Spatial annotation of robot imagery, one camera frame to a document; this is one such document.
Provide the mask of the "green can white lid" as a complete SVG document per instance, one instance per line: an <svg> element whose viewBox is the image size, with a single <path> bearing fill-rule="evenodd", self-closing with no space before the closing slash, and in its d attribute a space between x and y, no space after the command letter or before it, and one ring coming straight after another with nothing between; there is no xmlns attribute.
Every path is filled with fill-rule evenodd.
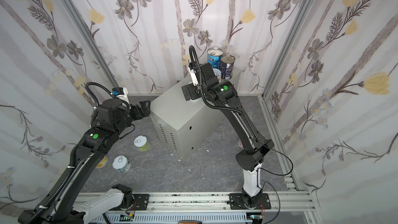
<svg viewBox="0 0 398 224"><path fill-rule="evenodd" d="M143 135L140 135L135 138L134 140L134 146L139 150L139 151L146 151L149 148L149 142L147 138Z"/></svg>

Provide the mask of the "blue soup can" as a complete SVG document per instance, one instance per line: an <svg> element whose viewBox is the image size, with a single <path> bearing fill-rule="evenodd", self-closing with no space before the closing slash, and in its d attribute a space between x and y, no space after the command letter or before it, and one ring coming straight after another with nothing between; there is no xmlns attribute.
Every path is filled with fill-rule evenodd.
<svg viewBox="0 0 398 224"><path fill-rule="evenodd" d="M219 61L223 56L223 50L218 47L209 48L207 51L207 61L212 66L212 68L219 67Z"/></svg>

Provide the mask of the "dark navy food can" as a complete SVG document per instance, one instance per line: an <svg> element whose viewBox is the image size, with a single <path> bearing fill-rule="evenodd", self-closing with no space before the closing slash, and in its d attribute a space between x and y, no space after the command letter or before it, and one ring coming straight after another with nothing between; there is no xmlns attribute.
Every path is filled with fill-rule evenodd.
<svg viewBox="0 0 398 224"><path fill-rule="evenodd" d="M222 79L231 79L233 75L233 68L235 63L235 57L231 55L225 55L219 60L219 70L221 71Z"/></svg>

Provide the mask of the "light teal can white lid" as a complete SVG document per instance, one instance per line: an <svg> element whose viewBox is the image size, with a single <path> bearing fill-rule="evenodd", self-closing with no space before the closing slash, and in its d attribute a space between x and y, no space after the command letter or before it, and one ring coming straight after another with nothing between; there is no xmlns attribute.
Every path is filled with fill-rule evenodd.
<svg viewBox="0 0 398 224"><path fill-rule="evenodd" d="M197 101L200 101L200 100L202 100L201 97L199 97L199 98L197 98L197 99L191 99L190 101L191 101L191 102L197 102Z"/></svg>

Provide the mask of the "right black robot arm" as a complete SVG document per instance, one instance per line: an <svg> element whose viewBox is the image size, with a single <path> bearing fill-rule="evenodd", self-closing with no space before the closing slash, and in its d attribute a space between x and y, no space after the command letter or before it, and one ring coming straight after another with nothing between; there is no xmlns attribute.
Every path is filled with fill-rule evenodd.
<svg viewBox="0 0 398 224"><path fill-rule="evenodd" d="M192 83L182 87L184 97L187 101L201 99L207 107L221 111L232 125L243 146L235 156L244 172L242 197L237 202L237 207L254 209L262 205L262 163L265 155L274 150L275 144L272 140L267 140L254 126L233 84L226 79L219 80L209 63L201 64L193 45L189 46L189 56Z"/></svg>

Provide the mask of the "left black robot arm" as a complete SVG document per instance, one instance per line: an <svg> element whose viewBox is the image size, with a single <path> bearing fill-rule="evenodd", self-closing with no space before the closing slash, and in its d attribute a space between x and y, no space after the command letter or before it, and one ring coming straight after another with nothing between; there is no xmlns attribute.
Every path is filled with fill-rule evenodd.
<svg viewBox="0 0 398 224"><path fill-rule="evenodd" d="M19 216L20 224L88 223L88 211L73 209L81 189L112 146L124 138L122 132L150 115L149 100L131 105L118 98L120 88L108 90L95 82L86 83L85 88L95 102L90 129L70 152L69 164L50 192Z"/></svg>

